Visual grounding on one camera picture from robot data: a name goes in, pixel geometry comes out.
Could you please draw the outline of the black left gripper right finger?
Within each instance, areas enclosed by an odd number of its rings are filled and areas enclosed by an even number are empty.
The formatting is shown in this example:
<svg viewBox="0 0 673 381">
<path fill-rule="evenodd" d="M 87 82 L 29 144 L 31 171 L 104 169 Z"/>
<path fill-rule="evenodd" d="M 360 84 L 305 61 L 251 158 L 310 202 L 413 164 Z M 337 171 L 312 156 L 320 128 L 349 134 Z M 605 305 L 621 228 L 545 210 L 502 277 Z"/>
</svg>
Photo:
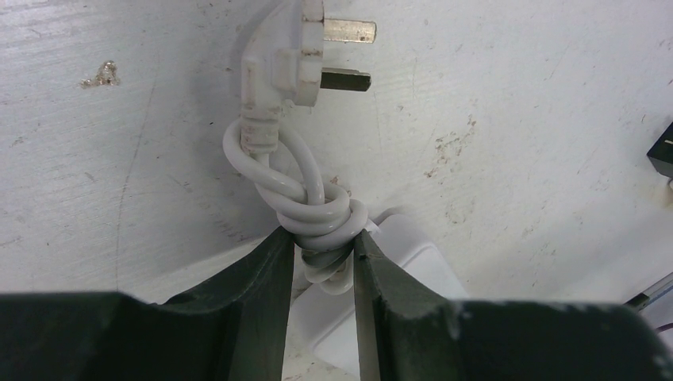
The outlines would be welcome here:
<svg viewBox="0 0 673 381">
<path fill-rule="evenodd" d="M 384 380 L 669 380 L 672 355 L 630 307 L 452 300 L 449 352 Z"/>
</svg>

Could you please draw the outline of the black power adapter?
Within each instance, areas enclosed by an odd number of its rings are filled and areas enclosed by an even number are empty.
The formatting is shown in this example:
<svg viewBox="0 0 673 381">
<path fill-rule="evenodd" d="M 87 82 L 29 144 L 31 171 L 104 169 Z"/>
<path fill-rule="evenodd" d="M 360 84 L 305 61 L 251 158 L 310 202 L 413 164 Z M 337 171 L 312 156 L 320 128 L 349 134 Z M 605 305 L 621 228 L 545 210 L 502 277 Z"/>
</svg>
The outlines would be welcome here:
<svg viewBox="0 0 673 381">
<path fill-rule="evenodd" d="M 649 149 L 647 157 L 652 166 L 660 174 L 669 179 L 673 177 L 673 123 L 662 133 L 659 139 Z"/>
</svg>

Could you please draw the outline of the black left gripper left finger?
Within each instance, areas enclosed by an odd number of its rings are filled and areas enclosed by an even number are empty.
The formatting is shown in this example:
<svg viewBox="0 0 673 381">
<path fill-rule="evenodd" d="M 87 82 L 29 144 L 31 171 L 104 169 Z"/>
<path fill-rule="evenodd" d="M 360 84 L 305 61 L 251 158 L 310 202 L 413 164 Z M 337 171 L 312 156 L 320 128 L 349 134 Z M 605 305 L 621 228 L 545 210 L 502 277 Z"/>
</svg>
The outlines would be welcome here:
<svg viewBox="0 0 673 381">
<path fill-rule="evenodd" d="M 162 304 L 118 291 L 3 294 L 4 380 L 279 380 L 294 241 L 249 254 Z"/>
</svg>

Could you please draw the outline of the white long power strip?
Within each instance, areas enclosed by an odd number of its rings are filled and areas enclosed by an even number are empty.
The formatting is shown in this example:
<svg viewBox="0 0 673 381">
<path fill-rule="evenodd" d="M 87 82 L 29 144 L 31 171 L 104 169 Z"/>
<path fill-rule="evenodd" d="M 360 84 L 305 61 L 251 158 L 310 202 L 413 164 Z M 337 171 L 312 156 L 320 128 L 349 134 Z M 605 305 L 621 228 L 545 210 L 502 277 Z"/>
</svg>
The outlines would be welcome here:
<svg viewBox="0 0 673 381">
<path fill-rule="evenodd" d="M 423 364 L 424 355 L 449 352 L 458 336 L 450 302 L 468 293 L 412 219 L 391 214 L 373 225 L 349 260 L 349 291 L 311 286 L 290 308 L 290 323 L 318 359 L 358 380 L 384 380 Z"/>
</svg>

